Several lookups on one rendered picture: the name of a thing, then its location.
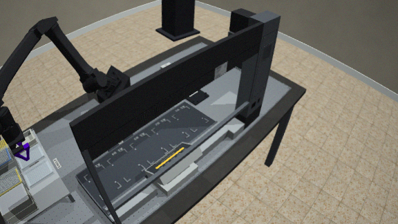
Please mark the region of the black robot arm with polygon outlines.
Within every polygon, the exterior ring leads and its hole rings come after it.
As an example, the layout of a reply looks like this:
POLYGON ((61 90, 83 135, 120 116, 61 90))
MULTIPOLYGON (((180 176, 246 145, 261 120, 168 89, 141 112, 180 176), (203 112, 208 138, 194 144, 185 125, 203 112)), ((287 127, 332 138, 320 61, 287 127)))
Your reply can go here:
POLYGON ((28 31, 0 69, 0 135, 2 135, 7 144, 15 140, 11 130, 8 129, 9 126, 12 126, 11 124, 14 122, 14 118, 8 107, 2 106, 4 104, 2 98, 4 97, 9 83, 44 33, 77 71, 83 89, 87 93, 96 93, 96 90, 99 90, 103 92, 106 98, 110 98, 122 82, 121 77, 115 71, 110 75, 105 75, 105 73, 98 71, 97 68, 93 69, 88 65, 62 32, 57 21, 58 18, 56 17, 38 21, 28 31), (3 130, 4 128, 7 129, 3 130))

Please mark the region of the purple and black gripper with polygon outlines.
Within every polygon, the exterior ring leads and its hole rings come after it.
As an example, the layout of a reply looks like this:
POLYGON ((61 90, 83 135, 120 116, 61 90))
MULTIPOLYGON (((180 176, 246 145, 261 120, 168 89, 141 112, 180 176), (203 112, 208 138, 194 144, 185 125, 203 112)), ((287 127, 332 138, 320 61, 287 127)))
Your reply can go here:
POLYGON ((8 144, 9 148, 11 149, 14 156, 21 158, 25 161, 30 160, 30 155, 29 155, 30 146, 28 143, 26 143, 25 145, 22 145, 22 142, 25 141, 26 139, 23 136, 23 132, 22 132, 19 124, 14 121, 11 125, 12 126, 9 126, 8 129, 11 130, 13 136, 15 137, 15 140, 13 140, 12 142, 10 142, 8 144), (16 148, 16 144, 19 145, 17 148, 16 148), (21 154, 19 154, 20 152, 22 152, 24 150, 26 150, 27 157, 24 157, 21 154))

